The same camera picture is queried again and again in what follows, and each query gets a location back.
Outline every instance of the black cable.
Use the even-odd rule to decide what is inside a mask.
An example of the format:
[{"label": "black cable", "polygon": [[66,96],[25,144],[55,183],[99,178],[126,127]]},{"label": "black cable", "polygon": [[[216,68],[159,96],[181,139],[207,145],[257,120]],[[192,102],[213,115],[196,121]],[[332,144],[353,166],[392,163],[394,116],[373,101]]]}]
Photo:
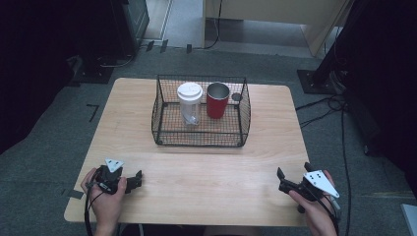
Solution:
[{"label": "black cable", "polygon": [[328,207],[322,202],[322,200],[317,197],[309,188],[307,188],[304,184],[303,184],[304,188],[316,199],[316,201],[325,209],[325,211],[328,213],[328,217],[330,217],[331,222],[333,223],[334,229],[336,231],[336,235],[339,235],[339,228],[338,228],[338,223],[337,223],[337,218],[334,216],[334,214],[332,214],[330,212],[330,210],[328,209]]},{"label": "black cable", "polygon": [[92,201],[91,201],[91,203],[89,204],[89,209],[91,208],[91,206],[92,206],[92,203],[94,203],[94,201],[98,198],[98,197],[100,197],[102,194],[104,194],[104,192],[101,192],[99,195],[97,195]]},{"label": "black cable", "polygon": [[344,107],[341,109],[341,143],[342,143],[342,149],[343,149],[343,160],[344,160],[344,172],[346,174],[346,181],[347,181],[347,222],[346,222],[346,231],[345,236],[349,235],[349,227],[350,227],[350,211],[351,211],[351,205],[352,205],[352,190],[350,187],[350,177],[349,177],[349,171],[347,168],[347,159],[346,159],[346,146],[344,144]]},{"label": "black cable", "polygon": [[328,196],[324,195],[324,197],[325,197],[325,198],[326,198],[326,200],[330,203],[331,208],[333,209],[333,212],[334,212],[334,217],[338,218],[337,211],[336,211],[336,209],[334,208],[333,203],[332,203],[332,202],[331,202],[331,200],[328,198]]},{"label": "black cable", "polygon": [[[153,47],[162,47],[162,45],[154,45]],[[177,46],[166,46],[166,48],[173,48],[173,49],[181,49],[181,50],[184,50],[184,47],[177,47]]]},{"label": "black cable", "polygon": [[341,91],[341,93],[344,93],[346,90],[346,87],[343,85],[342,78],[344,78],[346,75],[343,75],[341,71],[331,71],[330,77],[333,80],[333,83],[337,88]]},{"label": "black cable", "polygon": [[121,223],[118,223],[118,225],[117,225],[117,233],[116,233],[116,236],[119,236],[120,235],[120,227],[121,227]]},{"label": "black cable", "polygon": [[100,67],[103,67],[103,68],[117,68],[117,67],[124,67],[124,66],[126,66],[127,64],[129,64],[132,60],[133,60],[133,56],[129,56],[129,59],[128,59],[126,62],[122,63],[122,64],[105,65],[105,64],[101,64],[101,63],[100,63]]},{"label": "black cable", "polygon": [[[303,109],[303,108],[306,108],[306,107],[316,105],[316,104],[318,104],[322,101],[325,101],[325,100],[328,101],[328,106],[330,107],[330,111],[328,111],[327,114],[322,115],[320,117],[311,119],[309,121],[302,122],[302,123],[300,123],[300,125],[305,124],[304,126],[301,127],[301,128],[304,128],[304,127],[306,127],[307,125],[309,125],[310,123],[312,123],[316,120],[323,119],[324,117],[326,117],[327,115],[329,115],[332,112],[341,111],[341,141],[342,141],[342,153],[343,153],[344,169],[345,169],[346,181],[347,181],[347,195],[348,195],[347,196],[347,216],[346,216],[347,217],[347,219],[346,219],[347,222],[346,222],[345,236],[348,236],[349,235],[349,228],[350,228],[351,206],[352,206],[352,190],[351,190],[351,185],[350,185],[349,171],[348,171],[348,168],[347,168],[346,146],[345,146],[345,135],[344,135],[344,111],[345,111],[346,103],[342,103],[341,101],[334,99],[334,96],[331,96],[331,97],[326,97],[326,98],[323,98],[323,99],[315,101],[315,102],[308,103],[308,104],[303,105],[303,106],[299,106],[299,107],[296,108],[296,110],[300,110],[300,109]],[[332,101],[337,101],[339,106],[338,107],[330,106],[330,103]]]},{"label": "black cable", "polygon": [[215,46],[218,42],[218,39],[220,38],[220,16],[221,16],[221,5],[223,4],[223,0],[220,0],[220,6],[218,7],[218,17],[217,17],[217,38],[215,39],[215,42],[208,47],[204,47],[203,49],[210,49],[213,46]]},{"label": "black cable", "polygon": [[95,197],[94,200],[92,200],[90,206],[89,206],[89,196],[91,194],[92,186],[95,184],[93,181],[95,180],[95,178],[97,177],[97,175],[100,171],[101,171],[101,167],[96,169],[94,174],[92,175],[91,179],[89,180],[89,183],[87,183],[87,185],[86,185],[87,195],[86,195],[86,204],[85,204],[85,208],[84,208],[84,223],[86,225],[86,231],[87,231],[87,234],[89,236],[92,236],[91,224],[89,223],[89,208],[91,207],[92,202],[94,202],[94,200],[96,200],[102,193],[100,195],[98,195],[97,197]]},{"label": "black cable", "polygon": [[[330,97],[325,97],[325,98],[320,99],[318,101],[310,102],[310,103],[308,103],[306,105],[302,105],[302,106],[299,106],[299,107],[295,108],[295,110],[297,111],[297,110],[300,110],[300,109],[303,109],[303,108],[311,107],[311,106],[316,105],[316,104],[318,104],[320,102],[323,102],[323,101],[327,101],[328,102],[328,107],[330,108],[330,110],[327,113],[325,113],[324,115],[321,115],[319,117],[313,118],[313,119],[308,120],[308,121],[301,122],[300,123],[300,126],[301,126],[300,128],[303,129],[304,127],[310,125],[311,123],[313,123],[315,121],[318,121],[318,120],[321,120],[321,119],[325,118],[326,116],[330,115],[333,112],[340,111],[342,109],[343,104],[342,104],[342,102],[340,100],[335,99],[336,96],[338,96],[338,95],[333,95],[333,96],[330,96]],[[336,104],[338,106],[337,107],[333,107],[331,105],[332,102],[336,102]]]}]

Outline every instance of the wire basket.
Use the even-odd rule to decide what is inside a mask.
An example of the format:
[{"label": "wire basket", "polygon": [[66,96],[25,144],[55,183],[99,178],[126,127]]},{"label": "wire basket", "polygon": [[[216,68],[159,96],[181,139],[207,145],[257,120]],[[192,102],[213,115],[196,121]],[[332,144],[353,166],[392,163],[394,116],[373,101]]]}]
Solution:
[{"label": "wire basket", "polygon": [[[186,82],[199,84],[204,91],[200,123],[189,127],[183,122],[177,89]],[[206,91],[214,82],[227,84],[230,96],[220,119],[207,116]],[[151,128],[154,141],[162,146],[242,147],[248,139],[251,103],[246,78],[215,76],[158,75]]]}]

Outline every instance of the cable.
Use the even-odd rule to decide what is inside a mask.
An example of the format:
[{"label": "cable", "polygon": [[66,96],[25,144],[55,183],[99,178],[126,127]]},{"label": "cable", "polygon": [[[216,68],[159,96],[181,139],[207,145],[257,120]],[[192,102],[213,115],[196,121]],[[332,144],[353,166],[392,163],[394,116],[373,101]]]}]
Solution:
[{"label": "cable", "polygon": [[221,5],[223,4],[223,0],[220,0],[220,6],[218,7],[218,17],[217,17],[217,38],[215,39],[215,42],[208,47],[204,47],[203,49],[210,49],[218,42],[218,39],[220,38],[220,16],[221,16]]},{"label": "cable", "polygon": [[139,224],[139,231],[141,232],[141,236],[144,236],[144,227],[141,224]]},{"label": "cable", "polygon": [[[324,117],[326,117],[327,115],[329,115],[330,113],[336,112],[336,111],[341,111],[341,142],[342,142],[342,154],[343,154],[343,161],[344,161],[344,170],[345,170],[345,174],[346,174],[346,181],[347,181],[347,221],[346,221],[346,231],[345,231],[345,236],[349,235],[349,230],[350,230],[350,215],[351,215],[351,206],[352,206],[352,190],[351,190],[351,184],[350,184],[350,176],[349,176],[349,170],[347,168],[347,158],[346,158],[346,146],[345,146],[345,134],[344,134],[344,112],[345,112],[345,107],[346,107],[346,103],[342,103],[342,101],[334,99],[337,95],[334,96],[330,96],[330,97],[326,97],[323,99],[320,99],[318,101],[315,102],[310,102],[306,105],[302,105],[297,107],[295,110],[300,110],[306,107],[311,107],[313,105],[316,105],[320,102],[323,101],[327,101],[328,102],[328,106],[330,107],[330,110],[325,114],[322,115],[320,117],[311,119],[309,121],[305,121],[300,123],[300,125],[304,125],[301,128],[306,127],[307,125],[311,124],[314,121],[323,119]],[[338,104],[338,107],[333,107],[330,105],[330,103],[332,101],[336,101],[336,103]]]},{"label": "cable", "polygon": [[100,171],[101,171],[101,167],[96,169],[94,174],[92,175],[91,179],[89,180],[89,183],[87,183],[87,185],[86,185],[87,195],[86,195],[86,204],[85,204],[85,208],[84,208],[84,222],[85,222],[85,225],[86,225],[87,234],[89,236],[92,236],[91,224],[89,223],[89,209],[92,206],[92,202],[94,202],[99,196],[101,196],[101,194],[103,194],[103,193],[101,193],[97,197],[95,197],[91,201],[91,204],[89,205],[89,196],[91,194],[92,186],[95,184],[95,182],[93,182],[93,181],[95,180],[95,178],[97,177],[97,175]]},{"label": "cable", "polygon": [[333,84],[337,86],[337,88],[340,90],[341,93],[344,93],[346,91],[346,87],[343,85],[343,78],[346,77],[345,71],[331,71],[330,72],[330,78],[333,81]]},{"label": "cable", "polygon": [[[323,101],[327,101],[328,102],[328,107],[330,108],[330,110],[326,114],[324,114],[324,115],[321,115],[319,117],[313,118],[313,119],[308,120],[308,121],[301,122],[300,123],[300,126],[301,126],[300,128],[303,129],[304,127],[310,125],[311,123],[325,118],[326,116],[330,115],[331,113],[334,113],[336,111],[340,111],[342,109],[343,104],[342,104],[342,102],[340,100],[335,99],[336,96],[338,96],[338,95],[333,95],[333,96],[330,96],[330,97],[326,97],[326,98],[320,99],[318,101],[314,101],[314,102],[308,103],[306,105],[299,106],[299,107],[295,108],[295,110],[297,111],[297,110],[300,110],[300,109],[303,109],[303,108],[307,108],[307,107],[316,105],[316,104],[318,104],[320,102],[323,102]],[[336,102],[336,104],[338,106],[337,107],[333,107],[331,105],[332,102]]]},{"label": "cable", "polygon": [[334,208],[334,205],[333,205],[333,203],[331,202],[331,200],[328,198],[328,196],[327,196],[327,195],[323,195],[323,196],[324,196],[324,197],[326,198],[326,200],[330,203],[331,208],[333,209],[333,212],[334,212],[334,217],[338,218],[337,211],[336,211],[336,209]]},{"label": "cable", "polygon": [[[161,45],[154,45],[153,47],[162,47],[162,46]],[[185,49],[185,47],[178,47],[178,46],[166,46],[166,48],[179,49],[179,50],[184,50]],[[203,47],[194,47],[193,50],[196,50],[196,51],[216,51],[216,50],[218,50],[218,48],[205,49]]]},{"label": "cable", "polygon": [[214,27],[215,27],[215,32],[216,32],[216,34],[217,34],[217,38],[218,38],[218,40],[219,40],[219,41],[221,41],[221,39],[220,39],[220,30],[219,30],[219,28],[217,27],[217,24],[215,23],[215,19],[213,19],[213,20],[212,20],[212,22],[213,22]]},{"label": "cable", "polygon": [[328,213],[328,216],[331,219],[331,222],[333,223],[334,229],[336,230],[336,235],[339,235],[339,228],[337,223],[337,218],[330,212],[328,207],[322,202],[319,197],[317,197],[309,188],[306,187],[305,184],[303,184],[304,188],[316,199],[316,201],[325,209],[325,211]]},{"label": "cable", "polygon": [[121,223],[118,223],[117,224],[117,233],[116,233],[117,236],[120,235],[120,226],[122,226],[122,224]]},{"label": "cable", "polygon": [[129,56],[129,59],[127,62],[123,63],[123,64],[117,64],[117,65],[102,65],[100,64],[100,67],[104,67],[104,68],[117,68],[117,67],[123,67],[126,66],[127,64],[129,64],[131,61],[133,60],[133,56]]},{"label": "cable", "polygon": [[350,211],[351,211],[351,205],[352,205],[352,190],[350,186],[350,177],[349,177],[349,171],[347,168],[347,159],[346,159],[346,146],[344,143],[344,107],[341,110],[341,143],[342,143],[342,149],[343,149],[343,160],[344,160],[344,172],[346,174],[346,181],[347,181],[347,221],[346,221],[346,231],[345,236],[349,235],[349,227],[350,227]]}]

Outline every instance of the red cup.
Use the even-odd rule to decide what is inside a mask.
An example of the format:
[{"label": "red cup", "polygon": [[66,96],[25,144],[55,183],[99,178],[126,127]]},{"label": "red cup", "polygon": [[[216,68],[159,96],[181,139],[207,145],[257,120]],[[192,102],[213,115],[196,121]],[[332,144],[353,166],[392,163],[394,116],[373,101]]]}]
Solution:
[{"label": "red cup", "polygon": [[207,112],[208,117],[220,119],[226,109],[229,100],[230,89],[223,83],[212,83],[208,86],[207,92]]}]

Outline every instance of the cup lid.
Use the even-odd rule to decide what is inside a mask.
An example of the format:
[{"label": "cup lid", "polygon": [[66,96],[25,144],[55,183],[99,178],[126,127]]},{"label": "cup lid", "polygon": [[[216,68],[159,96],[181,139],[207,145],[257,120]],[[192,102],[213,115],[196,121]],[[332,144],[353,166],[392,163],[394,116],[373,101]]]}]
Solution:
[{"label": "cup lid", "polygon": [[196,100],[202,97],[203,88],[196,83],[187,82],[178,87],[177,93],[183,100]]}]

